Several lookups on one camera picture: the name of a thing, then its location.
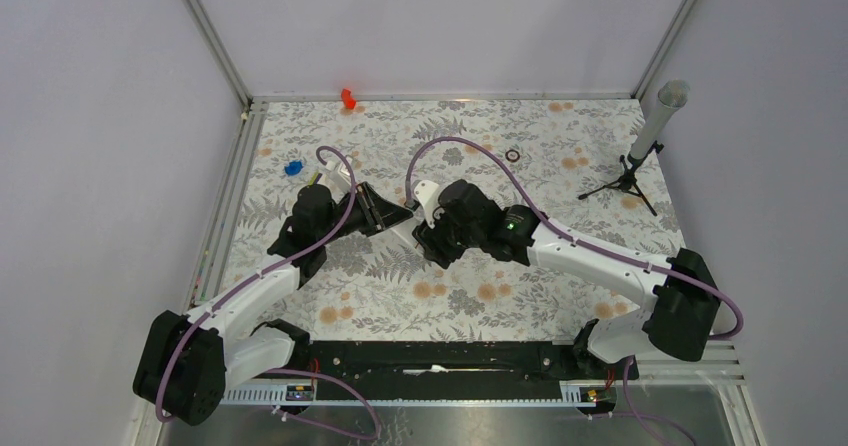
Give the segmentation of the white remote control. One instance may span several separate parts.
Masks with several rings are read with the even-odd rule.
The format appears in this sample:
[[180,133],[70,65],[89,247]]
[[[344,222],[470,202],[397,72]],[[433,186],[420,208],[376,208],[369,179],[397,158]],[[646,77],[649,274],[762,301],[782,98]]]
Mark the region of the white remote control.
[[390,232],[394,234],[405,247],[412,250],[420,250],[420,243],[414,237],[414,232],[420,225],[420,221],[412,218],[393,226],[390,229]]

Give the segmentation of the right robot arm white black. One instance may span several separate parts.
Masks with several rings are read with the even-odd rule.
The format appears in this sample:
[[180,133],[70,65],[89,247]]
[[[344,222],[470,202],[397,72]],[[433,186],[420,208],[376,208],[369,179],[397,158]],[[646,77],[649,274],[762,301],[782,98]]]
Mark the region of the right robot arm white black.
[[636,305],[580,331],[573,362],[583,376],[597,378],[613,363],[647,352],[702,359],[720,300],[700,254],[682,248],[665,257],[595,239],[528,206],[502,208],[465,180],[448,186],[420,181],[411,195],[424,214],[412,235],[424,257],[443,269],[478,249],[496,261],[578,276]]

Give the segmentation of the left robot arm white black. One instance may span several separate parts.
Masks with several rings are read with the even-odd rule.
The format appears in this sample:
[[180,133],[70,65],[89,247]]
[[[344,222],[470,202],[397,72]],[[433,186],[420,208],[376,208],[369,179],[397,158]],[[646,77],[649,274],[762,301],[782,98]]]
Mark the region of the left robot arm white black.
[[263,326],[251,338],[244,332],[316,275],[329,242],[352,233],[373,236],[412,216],[367,183],[350,187],[340,201],[324,185],[301,188],[255,273],[184,314],[166,310],[153,320],[133,392],[153,405],[160,421],[198,425],[226,391],[257,375],[276,368],[288,377],[301,375],[311,353],[291,330]]

